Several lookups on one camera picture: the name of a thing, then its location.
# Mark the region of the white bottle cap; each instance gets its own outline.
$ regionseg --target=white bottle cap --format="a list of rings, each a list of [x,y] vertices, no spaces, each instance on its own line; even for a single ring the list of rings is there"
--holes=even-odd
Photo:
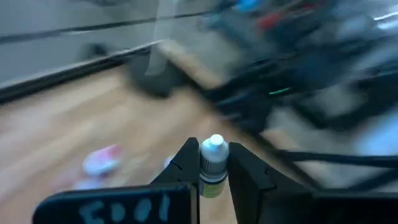
[[[206,139],[200,147],[200,169],[208,177],[225,175],[229,156],[228,144],[219,134]]]
[[[220,134],[214,134],[210,138],[210,143],[218,147],[224,143],[224,138]]]

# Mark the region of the black cable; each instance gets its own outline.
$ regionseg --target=black cable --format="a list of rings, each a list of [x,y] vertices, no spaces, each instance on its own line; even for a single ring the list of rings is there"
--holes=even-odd
[[[100,24],[100,25],[93,25],[93,26],[83,26],[83,27],[71,27],[65,29],[55,29],[55,30],[46,30],[41,32],[31,32],[25,34],[11,34],[11,35],[4,35],[0,36],[0,45],[1,44],[10,44],[16,42],[23,42],[28,40],[37,40],[37,39],[44,39],[48,37],[56,37],[60,35],[71,35],[74,32],[89,32],[89,31],[96,31],[96,30],[103,30],[103,29],[111,29],[123,26],[134,26],[138,24],[156,22],[156,21],[164,21],[169,19],[181,19],[186,17],[193,17],[193,16],[202,16],[205,14],[210,13],[210,11],[205,12],[196,12],[196,13],[189,13],[189,14],[180,14],[176,16],[165,16],[165,17],[151,17],[148,19],[136,19],[133,21],[124,21],[124,22],[112,22],[108,24]]]
[[[292,162],[322,161],[337,164],[351,164],[357,166],[373,166],[385,168],[398,168],[398,156],[346,156],[339,154],[322,154],[314,152],[294,152],[275,150],[275,153]]]
[[[398,169],[384,171],[377,176],[354,184],[345,190],[349,191],[368,191],[386,185],[398,179]]]
[[[275,152],[277,152],[279,149],[276,149],[268,140],[264,139],[260,134],[251,134],[251,136],[254,138],[254,140],[263,147],[265,151],[270,152],[271,154],[278,156]],[[307,185],[311,186],[311,188],[315,190],[322,190],[324,189],[324,186],[322,186],[321,183],[317,182],[314,178],[312,178],[308,173],[304,172],[297,164],[294,162],[282,158],[281,163],[283,163],[284,166],[286,166],[288,169],[290,169],[297,177],[299,177],[301,180],[303,180],[303,183],[306,183]]]
[[[85,1],[97,4],[99,6],[117,6],[119,4],[127,3],[130,0],[85,0]]]

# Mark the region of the black equipment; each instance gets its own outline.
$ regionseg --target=black equipment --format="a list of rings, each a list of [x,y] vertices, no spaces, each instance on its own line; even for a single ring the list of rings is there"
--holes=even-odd
[[[232,69],[231,80],[208,91],[207,98],[226,118],[250,133],[267,129],[268,116],[277,106],[292,108],[317,129],[338,132],[352,130],[394,107],[398,101],[394,88],[398,85],[397,60],[386,50],[395,46],[394,30],[378,30],[371,13],[363,12],[359,16],[373,22],[364,23],[360,33],[342,31],[356,19],[342,10],[345,7],[340,4],[344,3],[292,1],[265,19],[250,18],[264,29],[264,39],[274,46],[264,50],[261,44],[238,32],[241,26],[233,27],[232,20],[224,18],[235,2],[221,1],[216,14],[207,21],[246,54]],[[337,16],[340,10],[346,14],[344,19]],[[345,38],[338,37],[341,32]],[[361,59],[368,68],[351,70],[353,62]],[[352,73],[367,75],[353,80],[348,78]],[[366,96],[367,100],[353,111],[328,116],[314,97],[319,90],[339,83],[345,83],[349,92]]]
[[[170,96],[173,89],[183,85],[182,73],[164,55],[154,52],[152,54],[159,54],[166,61],[166,65],[158,74],[147,75],[150,54],[149,49],[143,49],[129,58],[127,61],[129,67],[128,80],[150,96],[166,98]]]
[[[32,223],[199,224],[199,147],[195,138],[188,139],[149,185],[50,196],[37,207]],[[398,194],[308,189],[242,145],[231,142],[229,148],[229,187],[239,224],[395,223]],[[290,152],[282,157],[288,155],[293,161],[320,159]]]

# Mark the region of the red object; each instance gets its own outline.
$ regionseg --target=red object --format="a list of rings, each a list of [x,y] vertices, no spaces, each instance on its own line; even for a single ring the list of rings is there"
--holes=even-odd
[[[282,19],[282,15],[279,12],[271,13],[265,18],[260,20],[260,26],[263,29],[270,29],[275,26]]]

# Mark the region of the blue object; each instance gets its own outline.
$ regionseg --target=blue object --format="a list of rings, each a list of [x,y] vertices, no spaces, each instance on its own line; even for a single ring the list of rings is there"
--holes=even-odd
[[[238,0],[235,8],[241,12],[248,12],[255,10],[259,5],[259,0]]]

